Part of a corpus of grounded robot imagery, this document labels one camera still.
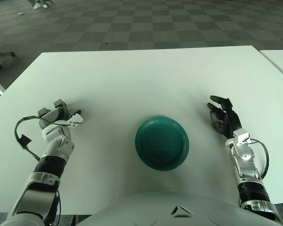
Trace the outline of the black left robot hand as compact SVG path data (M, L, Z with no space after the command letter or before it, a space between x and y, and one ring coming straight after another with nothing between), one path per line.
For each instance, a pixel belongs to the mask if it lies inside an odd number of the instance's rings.
M54 102L54 109L42 108L38 111L39 126L45 129L48 126L63 126L75 128L83 122L81 110L70 113L67 104L61 99Z

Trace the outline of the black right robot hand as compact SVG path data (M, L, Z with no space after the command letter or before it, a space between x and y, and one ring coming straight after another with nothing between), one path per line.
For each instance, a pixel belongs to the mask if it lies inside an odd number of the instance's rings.
M207 103L211 127L227 139L234 138L234 132L241 129L242 125L238 114L233 110L230 99L214 95L211 95L210 99L220 105L220 108L217 108L212 103Z

